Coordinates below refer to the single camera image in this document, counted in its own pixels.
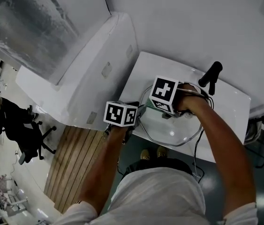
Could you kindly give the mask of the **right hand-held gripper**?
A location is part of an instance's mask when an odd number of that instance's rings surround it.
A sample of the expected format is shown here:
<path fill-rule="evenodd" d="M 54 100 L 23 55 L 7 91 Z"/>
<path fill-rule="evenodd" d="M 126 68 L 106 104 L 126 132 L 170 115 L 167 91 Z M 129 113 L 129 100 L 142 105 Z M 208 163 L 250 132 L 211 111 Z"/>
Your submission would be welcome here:
<path fill-rule="evenodd" d="M 177 91 L 179 81 L 163 76 L 156 76 L 149 99 L 153 106 L 164 113 L 176 116 L 173 108 L 173 100 Z"/>

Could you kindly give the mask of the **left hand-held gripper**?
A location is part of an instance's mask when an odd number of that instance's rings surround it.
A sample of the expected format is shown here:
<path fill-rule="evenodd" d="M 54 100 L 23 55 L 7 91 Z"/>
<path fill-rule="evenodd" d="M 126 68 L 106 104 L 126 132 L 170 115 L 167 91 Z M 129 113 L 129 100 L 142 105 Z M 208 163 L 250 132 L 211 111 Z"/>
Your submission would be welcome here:
<path fill-rule="evenodd" d="M 141 124 L 141 118 L 146 110 L 145 105 L 138 106 L 138 101 L 123 103 L 121 101 L 108 101 L 105 107 L 103 121 L 108 124 L 105 133 L 110 134 L 111 128 L 118 126 L 128 128 L 123 144 L 126 144 L 136 125 Z"/>

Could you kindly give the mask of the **person's left forearm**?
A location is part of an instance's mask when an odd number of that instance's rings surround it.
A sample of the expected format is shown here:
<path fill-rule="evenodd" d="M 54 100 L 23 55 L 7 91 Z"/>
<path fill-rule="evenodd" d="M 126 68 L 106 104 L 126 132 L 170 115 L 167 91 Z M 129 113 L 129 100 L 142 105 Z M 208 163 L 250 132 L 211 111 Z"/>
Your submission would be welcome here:
<path fill-rule="evenodd" d="M 109 197 L 127 127 L 113 127 L 87 173 L 78 200 L 90 204 L 99 215 Z"/>

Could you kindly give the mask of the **person's right forearm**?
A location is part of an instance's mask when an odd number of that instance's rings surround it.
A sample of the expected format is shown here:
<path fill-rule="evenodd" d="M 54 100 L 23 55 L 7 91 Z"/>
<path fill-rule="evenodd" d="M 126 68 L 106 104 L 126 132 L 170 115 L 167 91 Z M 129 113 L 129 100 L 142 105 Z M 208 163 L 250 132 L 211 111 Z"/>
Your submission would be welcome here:
<path fill-rule="evenodd" d="M 195 115 L 201 122 L 225 188 L 223 215 L 256 201 L 252 167 L 233 130 L 212 109 Z"/>

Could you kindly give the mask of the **person's right hand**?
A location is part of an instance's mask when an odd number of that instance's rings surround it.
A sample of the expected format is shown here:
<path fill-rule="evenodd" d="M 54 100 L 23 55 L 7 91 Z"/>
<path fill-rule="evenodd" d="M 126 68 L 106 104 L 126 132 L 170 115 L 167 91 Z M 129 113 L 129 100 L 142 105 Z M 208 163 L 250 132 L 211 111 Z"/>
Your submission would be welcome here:
<path fill-rule="evenodd" d="M 210 109 L 208 102 L 198 96 L 196 89 L 188 83 L 178 85 L 173 107 L 176 111 L 191 111 L 195 115 L 204 109 Z"/>

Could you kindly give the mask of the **person's right shoe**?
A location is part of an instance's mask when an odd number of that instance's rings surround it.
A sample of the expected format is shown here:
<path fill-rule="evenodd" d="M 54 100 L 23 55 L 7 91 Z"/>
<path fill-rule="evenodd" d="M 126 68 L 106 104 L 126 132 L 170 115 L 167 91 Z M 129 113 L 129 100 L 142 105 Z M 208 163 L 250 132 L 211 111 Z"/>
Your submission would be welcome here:
<path fill-rule="evenodd" d="M 167 157 L 167 148 L 164 146 L 159 146 L 157 149 L 157 158 Z"/>

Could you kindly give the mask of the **black faucet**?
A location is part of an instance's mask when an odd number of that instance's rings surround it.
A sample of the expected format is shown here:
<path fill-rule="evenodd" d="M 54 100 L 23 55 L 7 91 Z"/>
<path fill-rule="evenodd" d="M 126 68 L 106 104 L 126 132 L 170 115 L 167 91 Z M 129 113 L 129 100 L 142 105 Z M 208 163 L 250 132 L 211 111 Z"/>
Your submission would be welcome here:
<path fill-rule="evenodd" d="M 212 64 L 209 70 L 198 80 L 198 84 L 201 87 L 206 87 L 209 84 L 209 95 L 215 94 L 215 84 L 218 80 L 220 72 L 223 70 L 223 66 L 219 61 Z"/>

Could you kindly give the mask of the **person's black trousers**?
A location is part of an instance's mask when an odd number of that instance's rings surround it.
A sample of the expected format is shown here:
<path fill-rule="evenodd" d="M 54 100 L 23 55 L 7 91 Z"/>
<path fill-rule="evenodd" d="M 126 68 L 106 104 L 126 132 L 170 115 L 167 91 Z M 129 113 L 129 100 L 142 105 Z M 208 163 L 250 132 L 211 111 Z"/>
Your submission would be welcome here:
<path fill-rule="evenodd" d="M 158 167 L 172 168 L 193 175 L 190 167 L 185 162 L 175 158 L 159 157 L 153 160 L 140 159 L 137 162 L 132 163 L 127 167 L 123 176 L 136 171 Z"/>

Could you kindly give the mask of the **white foam box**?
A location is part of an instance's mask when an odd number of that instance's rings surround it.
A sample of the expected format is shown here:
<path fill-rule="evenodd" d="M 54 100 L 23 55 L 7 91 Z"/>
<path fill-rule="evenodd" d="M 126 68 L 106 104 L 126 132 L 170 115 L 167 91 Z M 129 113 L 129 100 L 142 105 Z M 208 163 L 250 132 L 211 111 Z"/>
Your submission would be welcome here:
<path fill-rule="evenodd" d="M 17 85 L 58 122 L 103 131 L 107 101 L 117 101 L 138 56 L 127 13 L 113 13 L 80 51 L 58 85 L 22 67 Z"/>

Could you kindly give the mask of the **white sink basin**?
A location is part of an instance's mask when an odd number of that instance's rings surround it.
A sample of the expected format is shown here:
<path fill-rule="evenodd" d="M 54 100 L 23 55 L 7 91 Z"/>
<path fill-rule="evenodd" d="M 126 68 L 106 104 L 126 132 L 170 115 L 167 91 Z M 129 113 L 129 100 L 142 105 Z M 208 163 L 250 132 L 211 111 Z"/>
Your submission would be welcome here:
<path fill-rule="evenodd" d="M 140 102 L 143 91 L 153 85 L 158 75 L 180 82 L 197 84 L 204 73 L 185 64 L 141 52 L 119 100 L 122 102 Z M 244 142 L 249 120 L 250 97 L 228 83 L 217 80 L 212 99 L 214 111 L 234 131 L 239 140 Z M 133 131 L 133 134 L 151 141 L 139 126 Z M 165 147 L 205 161 L 215 161 L 206 134 L 200 133 L 193 140 L 180 147 Z"/>

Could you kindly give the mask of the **wooden slat platform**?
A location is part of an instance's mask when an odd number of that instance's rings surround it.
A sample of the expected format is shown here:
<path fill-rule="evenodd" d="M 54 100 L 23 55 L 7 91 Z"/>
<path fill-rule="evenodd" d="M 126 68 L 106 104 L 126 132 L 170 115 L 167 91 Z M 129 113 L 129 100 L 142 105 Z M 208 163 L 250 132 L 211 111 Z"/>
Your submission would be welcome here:
<path fill-rule="evenodd" d="M 86 175 L 106 138 L 103 131 L 65 127 L 44 188 L 44 194 L 60 213 L 64 213 L 78 200 Z"/>

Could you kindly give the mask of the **person's white shirt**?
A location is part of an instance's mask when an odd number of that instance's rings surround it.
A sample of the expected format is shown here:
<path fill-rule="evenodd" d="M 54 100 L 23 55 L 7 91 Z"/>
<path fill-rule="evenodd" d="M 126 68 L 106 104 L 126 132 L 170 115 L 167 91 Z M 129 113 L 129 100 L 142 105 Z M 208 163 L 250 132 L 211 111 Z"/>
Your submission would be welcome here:
<path fill-rule="evenodd" d="M 78 201 L 53 225 L 209 225 L 199 184 L 188 173 L 158 167 L 132 172 L 119 183 L 108 211 Z M 256 201 L 223 215 L 220 225 L 257 225 Z"/>

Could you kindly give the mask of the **pale hanging towel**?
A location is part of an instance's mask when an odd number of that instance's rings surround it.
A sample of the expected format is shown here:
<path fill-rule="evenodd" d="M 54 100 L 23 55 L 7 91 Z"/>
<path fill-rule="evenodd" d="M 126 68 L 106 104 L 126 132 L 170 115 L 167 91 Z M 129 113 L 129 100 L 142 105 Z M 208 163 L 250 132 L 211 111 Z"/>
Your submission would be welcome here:
<path fill-rule="evenodd" d="M 248 123 L 244 145 L 255 142 L 261 135 L 262 122 L 261 121 L 250 121 Z"/>

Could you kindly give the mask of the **black office chair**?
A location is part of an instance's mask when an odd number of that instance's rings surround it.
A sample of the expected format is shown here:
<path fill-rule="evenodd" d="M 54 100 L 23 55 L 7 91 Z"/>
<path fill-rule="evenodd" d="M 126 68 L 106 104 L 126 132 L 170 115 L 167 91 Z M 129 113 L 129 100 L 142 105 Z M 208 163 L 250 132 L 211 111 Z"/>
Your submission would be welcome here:
<path fill-rule="evenodd" d="M 40 130 L 42 121 L 35 122 L 31 110 L 22 109 L 15 103 L 3 98 L 0 106 L 0 134 L 4 132 L 7 138 L 15 141 L 20 149 L 19 164 L 29 163 L 32 158 L 39 157 L 43 160 L 42 149 L 55 154 L 56 150 L 50 149 L 44 139 L 57 128 L 53 126 L 44 134 Z"/>

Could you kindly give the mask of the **white metal drying rack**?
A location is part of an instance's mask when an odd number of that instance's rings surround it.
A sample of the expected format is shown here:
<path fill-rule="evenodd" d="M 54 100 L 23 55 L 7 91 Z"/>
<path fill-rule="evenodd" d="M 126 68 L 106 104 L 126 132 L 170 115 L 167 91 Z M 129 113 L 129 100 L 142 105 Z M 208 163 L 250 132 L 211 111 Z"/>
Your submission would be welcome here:
<path fill-rule="evenodd" d="M 0 210 L 6 217 L 13 217 L 17 214 L 26 214 L 26 199 L 20 199 L 13 190 L 15 181 L 3 174 L 0 175 Z"/>

